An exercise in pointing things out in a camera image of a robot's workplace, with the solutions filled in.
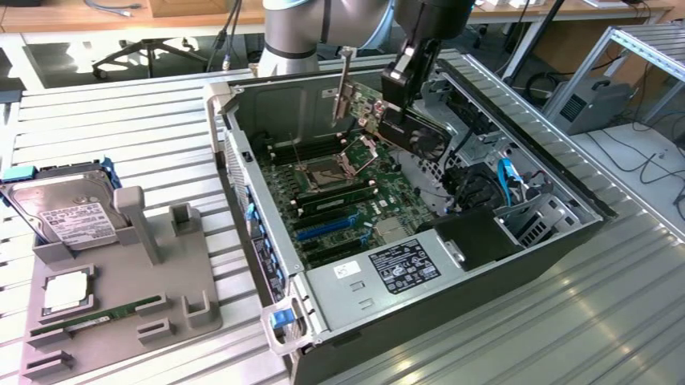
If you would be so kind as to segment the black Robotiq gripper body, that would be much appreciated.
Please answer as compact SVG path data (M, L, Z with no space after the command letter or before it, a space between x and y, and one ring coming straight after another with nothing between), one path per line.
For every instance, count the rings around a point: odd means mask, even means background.
M404 46L423 51L432 42L455 38L464 29L473 0L396 1L394 20L406 34Z

